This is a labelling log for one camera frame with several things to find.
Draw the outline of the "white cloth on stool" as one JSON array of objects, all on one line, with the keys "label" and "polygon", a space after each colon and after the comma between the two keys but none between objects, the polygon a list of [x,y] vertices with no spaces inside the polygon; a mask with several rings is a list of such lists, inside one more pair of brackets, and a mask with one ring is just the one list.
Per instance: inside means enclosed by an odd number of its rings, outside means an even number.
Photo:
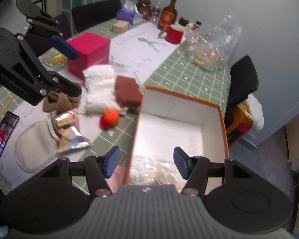
[{"label": "white cloth on stool", "polygon": [[261,103],[257,100],[257,98],[251,93],[248,95],[248,98],[244,101],[251,117],[252,127],[253,129],[258,132],[263,129],[264,127],[264,115],[263,115],[263,107]]}]

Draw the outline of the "small wooden block box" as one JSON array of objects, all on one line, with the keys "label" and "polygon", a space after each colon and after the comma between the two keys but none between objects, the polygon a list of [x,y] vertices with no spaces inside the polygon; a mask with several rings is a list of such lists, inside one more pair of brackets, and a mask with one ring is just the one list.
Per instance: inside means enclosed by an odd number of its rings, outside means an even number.
[{"label": "small wooden block box", "polygon": [[114,33],[122,34],[128,31],[130,28],[130,23],[127,21],[118,20],[112,25],[112,31]]}]

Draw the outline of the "orange crochet fruit toy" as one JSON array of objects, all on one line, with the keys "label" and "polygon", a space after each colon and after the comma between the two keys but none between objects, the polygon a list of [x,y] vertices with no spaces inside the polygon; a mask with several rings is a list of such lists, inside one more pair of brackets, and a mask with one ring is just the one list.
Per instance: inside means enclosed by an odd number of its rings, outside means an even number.
[{"label": "orange crochet fruit toy", "polygon": [[100,127],[102,129],[109,129],[114,127],[119,122],[120,116],[115,109],[106,109],[100,117]]}]

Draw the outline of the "dark small jar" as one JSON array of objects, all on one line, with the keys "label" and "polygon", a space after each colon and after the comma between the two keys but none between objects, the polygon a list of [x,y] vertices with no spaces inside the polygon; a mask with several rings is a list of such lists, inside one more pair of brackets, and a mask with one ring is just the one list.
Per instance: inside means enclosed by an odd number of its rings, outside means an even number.
[{"label": "dark small jar", "polygon": [[189,23],[188,18],[186,18],[186,17],[180,17],[179,18],[179,21],[178,21],[179,25],[186,26],[188,23]]}]

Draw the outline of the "glass dish with peels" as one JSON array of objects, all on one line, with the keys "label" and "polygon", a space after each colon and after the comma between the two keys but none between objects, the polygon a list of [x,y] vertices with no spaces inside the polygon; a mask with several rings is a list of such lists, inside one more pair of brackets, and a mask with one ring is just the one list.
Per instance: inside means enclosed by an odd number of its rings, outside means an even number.
[{"label": "glass dish with peels", "polygon": [[38,59],[44,66],[55,66],[67,61],[67,58],[55,48],[49,49],[40,55]]}]

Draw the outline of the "foil snack packet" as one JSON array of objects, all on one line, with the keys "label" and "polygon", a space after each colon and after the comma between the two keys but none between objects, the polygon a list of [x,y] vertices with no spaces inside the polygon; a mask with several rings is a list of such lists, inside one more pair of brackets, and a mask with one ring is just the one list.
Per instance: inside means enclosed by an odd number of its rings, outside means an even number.
[{"label": "foil snack packet", "polygon": [[90,146],[90,141],[81,134],[77,109],[51,116],[51,124],[57,137],[57,154],[78,151]]}]

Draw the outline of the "white plastic bag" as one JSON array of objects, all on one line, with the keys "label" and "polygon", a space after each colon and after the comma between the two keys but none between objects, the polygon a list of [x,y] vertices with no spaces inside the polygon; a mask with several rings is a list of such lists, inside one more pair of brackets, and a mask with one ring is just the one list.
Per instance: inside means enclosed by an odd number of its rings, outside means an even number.
[{"label": "white plastic bag", "polygon": [[109,64],[93,65],[83,70],[85,88],[87,91],[86,112],[102,113],[114,109],[125,115],[127,107],[121,107],[116,102],[115,82],[117,75]]}]

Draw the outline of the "black chair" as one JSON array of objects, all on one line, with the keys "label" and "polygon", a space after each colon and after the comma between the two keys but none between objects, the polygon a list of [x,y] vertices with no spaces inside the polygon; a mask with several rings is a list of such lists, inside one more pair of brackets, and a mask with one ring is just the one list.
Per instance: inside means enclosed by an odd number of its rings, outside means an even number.
[{"label": "black chair", "polygon": [[82,32],[88,28],[116,17],[121,9],[121,0],[104,0],[73,8],[75,29]]},{"label": "black chair", "polygon": [[246,100],[248,95],[255,92],[259,87],[259,78],[256,68],[250,56],[242,57],[231,67],[231,86],[226,109],[238,105]]}]

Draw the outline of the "orange cardboard box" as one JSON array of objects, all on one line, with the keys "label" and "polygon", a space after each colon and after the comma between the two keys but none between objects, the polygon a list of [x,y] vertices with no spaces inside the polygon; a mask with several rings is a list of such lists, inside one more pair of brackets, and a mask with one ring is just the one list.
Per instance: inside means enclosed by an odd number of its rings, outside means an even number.
[{"label": "orange cardboard box", "polygon": [[175,185],[186,181],[174,164],[174,149],[211,162],[229,157],[224,118],[219,105],[160,87],[144,88],[130,164],[124,183]]}]

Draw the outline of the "brown bear figurine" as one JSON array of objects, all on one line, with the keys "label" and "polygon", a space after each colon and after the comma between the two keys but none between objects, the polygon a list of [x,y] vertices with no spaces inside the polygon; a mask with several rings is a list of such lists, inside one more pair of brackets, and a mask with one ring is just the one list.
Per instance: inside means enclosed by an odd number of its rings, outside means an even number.
[{"label": "brown bear figurine", "polygon": [[138,0],[137,9],[143,15],[143,19],[149,21],[150,13],[152,10],[151,1],[150,0]]}]

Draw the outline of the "white oven mitt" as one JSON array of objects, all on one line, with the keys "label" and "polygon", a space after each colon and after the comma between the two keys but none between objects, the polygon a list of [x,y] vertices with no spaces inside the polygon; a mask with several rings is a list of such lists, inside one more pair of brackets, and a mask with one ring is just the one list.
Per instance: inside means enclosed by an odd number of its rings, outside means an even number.
[{"label": "white oven mitt", "polygon": [[56,157],[59,141],[50,118],[36,122],[17,139],[14,146],[16,161],[24,171],[38,172]]}]

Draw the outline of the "red-brown sponge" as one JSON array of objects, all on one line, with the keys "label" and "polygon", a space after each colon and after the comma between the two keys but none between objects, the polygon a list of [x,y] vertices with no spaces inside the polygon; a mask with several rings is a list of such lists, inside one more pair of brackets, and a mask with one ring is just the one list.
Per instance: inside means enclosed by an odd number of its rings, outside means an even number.
[{"label": "red-brown sponge", "polygon": [[115,80],[115,99],[120,107],[137,108],[141,104],[143,94],[134,78],[118,75]]}]

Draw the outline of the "black chair far side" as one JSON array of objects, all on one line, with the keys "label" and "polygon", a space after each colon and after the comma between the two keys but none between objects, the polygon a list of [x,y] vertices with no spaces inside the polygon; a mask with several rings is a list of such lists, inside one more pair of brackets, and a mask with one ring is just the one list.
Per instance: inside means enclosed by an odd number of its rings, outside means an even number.
[{"label": "black chair far side", "polygon": [[121,0],[104,0],[73,8],[75,29],[82,32],[88,28],[116,17],[121,9]]}]

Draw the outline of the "black smartphone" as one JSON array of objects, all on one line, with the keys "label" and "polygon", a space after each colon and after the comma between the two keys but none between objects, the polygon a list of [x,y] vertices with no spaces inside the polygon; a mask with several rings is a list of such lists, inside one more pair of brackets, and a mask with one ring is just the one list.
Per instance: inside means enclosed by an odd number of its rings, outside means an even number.
[{"label": "black smartphone", "polygon": [[0,122],[0,158],[19,119],[20,117],[13,112],[7,111]]}]

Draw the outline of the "brown liquor bottle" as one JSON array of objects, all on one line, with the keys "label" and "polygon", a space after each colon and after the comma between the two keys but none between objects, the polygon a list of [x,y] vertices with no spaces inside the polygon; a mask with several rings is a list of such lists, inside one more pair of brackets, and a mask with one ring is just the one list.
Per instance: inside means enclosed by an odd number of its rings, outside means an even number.
[{"label": "brown liquor bottle", "polygon": [[164,27],[169,26],[175,22],[178,11],[175,8],[177,0],[171,0],[169,6],[164,7],[161,12],[160,20],[158,22],[158,29],[162,30]]}]

